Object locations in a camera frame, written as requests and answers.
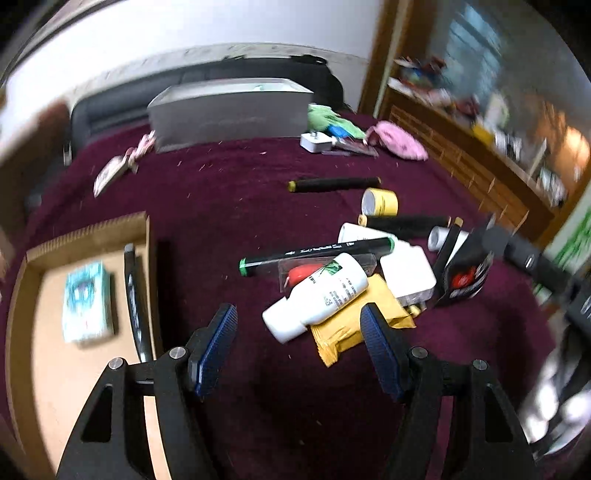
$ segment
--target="yellow packet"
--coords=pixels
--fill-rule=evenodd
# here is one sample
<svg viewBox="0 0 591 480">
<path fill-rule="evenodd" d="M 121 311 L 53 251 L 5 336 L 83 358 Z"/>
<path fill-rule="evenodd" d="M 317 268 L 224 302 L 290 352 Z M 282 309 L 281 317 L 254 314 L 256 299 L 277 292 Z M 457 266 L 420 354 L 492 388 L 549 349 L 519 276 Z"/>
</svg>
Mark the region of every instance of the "yellow packet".
<svg viewBox="0 0 591 480">
<path fill-rule="evenodd" d="M 413 317 L 400 306 L 380 275 L 372 275 L 368 281 L 369 287 L 354 301 L 325 322 L 310 327 L 320 358 L 327 367 L 339 359 L 339 353 L 363 342 L 359 316 L 367 303 L 375 303 L 391 327 L 416 327 Z"/>
</svg>

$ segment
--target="white box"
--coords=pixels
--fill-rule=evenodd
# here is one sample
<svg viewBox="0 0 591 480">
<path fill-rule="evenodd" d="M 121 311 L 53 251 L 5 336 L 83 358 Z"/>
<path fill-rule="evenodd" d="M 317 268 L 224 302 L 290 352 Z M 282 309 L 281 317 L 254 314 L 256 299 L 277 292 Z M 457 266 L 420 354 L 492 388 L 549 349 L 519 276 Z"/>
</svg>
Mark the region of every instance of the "white box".
<svg viewBox="0 0 591 480">
<path fill-rule="evenodd" d="M 388 288 L 403 307 L 433 297 L 437 281 L 421 247 L 397 242 L 394 251 L 382 257 L 380 264 Z"/>
</svg>

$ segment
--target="cardboard box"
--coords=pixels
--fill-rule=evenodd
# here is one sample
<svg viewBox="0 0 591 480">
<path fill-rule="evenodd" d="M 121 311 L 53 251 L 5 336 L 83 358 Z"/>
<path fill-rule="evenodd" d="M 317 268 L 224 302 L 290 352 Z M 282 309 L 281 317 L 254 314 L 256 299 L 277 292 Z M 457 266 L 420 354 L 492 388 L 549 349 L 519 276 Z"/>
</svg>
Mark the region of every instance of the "cardboard box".
<svg viewBox="0 0 591 480">
<path fill-rule="evenodd" d="M 150 219 L 139 213 L 58 237 L 27 252 L 15 284 L 8 318 L 6 378 L 17 439 L 36 476 L 55 475 L 70 432 L 109 360 L 139 362 L 132 336 L 124 282 L 124 252 L 133 242 L 141 258 L 142 301 L 148 313 L 152 349 L 162 354 Z M 81 348 L 64 342 L 61 331 L 66 276 L 102 261 L 111 273 L 115 336 Z M 157 478 L 169 478 L 153 397 L 145 399 L 146 427 Z"/>
</svg>

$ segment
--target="bed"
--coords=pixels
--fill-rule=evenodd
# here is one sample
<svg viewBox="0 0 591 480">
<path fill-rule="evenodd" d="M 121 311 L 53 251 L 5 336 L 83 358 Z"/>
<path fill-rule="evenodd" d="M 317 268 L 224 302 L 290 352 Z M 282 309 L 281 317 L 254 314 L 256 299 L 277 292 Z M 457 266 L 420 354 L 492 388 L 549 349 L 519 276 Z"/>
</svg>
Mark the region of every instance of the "bed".
<svg viewBox="0 0 591 480">
<path fill-rule="evenodd" d="M 375 122 L 351 119 L 361 128 Z M 140 125 L 83 147 L 44 195 L 7 275 L 0 335 L 27 248 L 146 211 L 157 242 L 164 347 L 183 345 L 221 302 L 238 308 L 235 346 L 216 391 L 199 407 L 221 478 L 377 478 L 403 408 L 381 391 L 365 347 L 345 352 L 326 368 L 311 335 L 280 345 L 261 319 L 280 298 L 277 279 L 242 278 L 238 262 L 263 251 L 333 242 L 343 222 L 356 221 L 359 191 L 289 193 L 287 182 L 299 177 L 380 176 L 384 187 L 397 193 L 401 213 L 460 216 L 467 229 L 485 221 L 479 205 L 436 161 L 407 162 L 384 151 L 375 159 L 312 155 L 298 139 L 151 153 L 136 175 L 127 174 L 95 199 L 92 186 L 100 169 L 148 131 Z M 530 282 L 500 262 L 474 299 L 428 309 L 416 324 L 405 331 L 410 344 L 450 361 L 486 360 L 515 406 L 553 348 Z M 0 407 L 8 418 L 4 390 Z M 450 402 L 444 402 L 441 426 L 450 413 Z M 440 428 L 429 478 L 440 476 L 446 441 Z"/>
</svg>

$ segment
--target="green cloth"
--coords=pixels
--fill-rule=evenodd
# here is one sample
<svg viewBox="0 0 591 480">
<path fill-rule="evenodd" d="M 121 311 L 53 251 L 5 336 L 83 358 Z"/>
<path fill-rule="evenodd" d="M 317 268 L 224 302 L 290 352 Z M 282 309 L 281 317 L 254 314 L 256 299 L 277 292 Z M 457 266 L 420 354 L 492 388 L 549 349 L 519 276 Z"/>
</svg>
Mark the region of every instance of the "green cloth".
<svg viewBox="0 0 591 480">
<path fill-rule="evenodd" d="M 334 113 L 332 108 L 326 105 L 316 105 L 311 103 L 308 106 L 308 130 L 314 132 L 325 132 L 331 125 L 347 130 L 349 135 L 353 138 L 363 140 L 365 132 L 356 127 L 349 120 L 341 117 L 338 113 Z"/>
</svg>

